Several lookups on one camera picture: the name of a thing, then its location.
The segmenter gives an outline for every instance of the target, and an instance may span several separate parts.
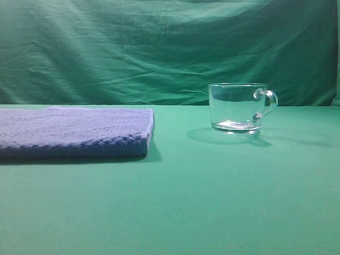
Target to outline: green table surface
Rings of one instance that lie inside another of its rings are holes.
[[[339,107],[278,107],[255,138],[125,107],[155,111],[145,158],[0,164],[1,255],[340,254]]]

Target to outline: green fabric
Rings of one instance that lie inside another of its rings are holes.
[[[253,139],[153,109],[144,159],[0,164],[0,254],[340,254],[339,107],[279,107]]]
[[[336,94],[336,0],[1,0],[0,103],[208,104],[269,84],[280,105]]]
[[[338,9],[338,41],[340,41],[340,0],[337,0]],[[338,49],[338,76],[337,76],[337,94],[334,98],[333,105],[340,106],[340,48]]]

